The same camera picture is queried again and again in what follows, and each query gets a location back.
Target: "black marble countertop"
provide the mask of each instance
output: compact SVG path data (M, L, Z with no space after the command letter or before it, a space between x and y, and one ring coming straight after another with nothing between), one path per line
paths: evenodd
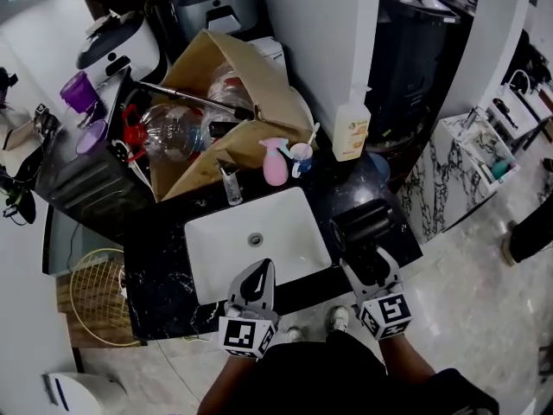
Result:
M338 267L340 250L334 243L330 219L374 199L386 199L397 222L377 243L400 266L422 256L399 205L371 158L338 163L331 150L315 152L311 171L279 188L269 186L261 169L238 173L244 201L299 186L305 193L333 265L324 271L277 286L279 315L305 309L351 290ZM223 302L198 305L186 246L184 225L202 215L228 208L222 182L162 201L128 216L124 260L130 319L135 337L142 340L196 335L217 330Z

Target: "gold wire basket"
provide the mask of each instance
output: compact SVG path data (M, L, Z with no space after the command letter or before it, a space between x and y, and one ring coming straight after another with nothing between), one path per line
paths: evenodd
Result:
M123 251L89 252L73 269L69 296L79 322L94 338L116 347L139 343L132 341Z

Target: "black boot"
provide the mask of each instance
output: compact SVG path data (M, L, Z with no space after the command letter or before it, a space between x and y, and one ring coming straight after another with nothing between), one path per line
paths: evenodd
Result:
M545 170L548 170L549 172L553 172L553 160L550 158L544 158L542 161L542 165L545 168Z

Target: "person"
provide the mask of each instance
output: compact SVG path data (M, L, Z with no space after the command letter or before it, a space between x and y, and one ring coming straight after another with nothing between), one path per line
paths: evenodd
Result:
M404 335L379 342L382 364L346 332L349 315L331 309L326 342L288 343L262 360L231 356L201 401L199 415L499 413L498 403L454 369L436 373Z
M553 173L553 160L542 161L545 170ZM515 265L542 251L553 242L553 194L520 223L509 223L501 252L509 265Z

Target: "blue and white cup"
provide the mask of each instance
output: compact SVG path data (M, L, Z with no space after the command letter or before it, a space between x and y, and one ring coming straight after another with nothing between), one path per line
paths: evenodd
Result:
M293 156L294 166L292 168L292 176L298 178L301 174L305 174L313 166L313 148L307 143L296 143L290 148Z

